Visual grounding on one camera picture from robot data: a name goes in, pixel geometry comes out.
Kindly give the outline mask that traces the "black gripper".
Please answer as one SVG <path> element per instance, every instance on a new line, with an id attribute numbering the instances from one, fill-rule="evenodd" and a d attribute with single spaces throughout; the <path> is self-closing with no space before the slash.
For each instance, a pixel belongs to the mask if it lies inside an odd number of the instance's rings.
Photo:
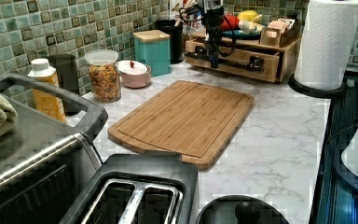
<path id="1" fill-rule="evenodd" d="M 202 0 L 202 24 L 206 29 L 203 41 L 212 68 L 218 67 L 219 47 L 216 41 L 220 38 L 220 25 L 223 23 L 224 7 L 222 0 Z"/>

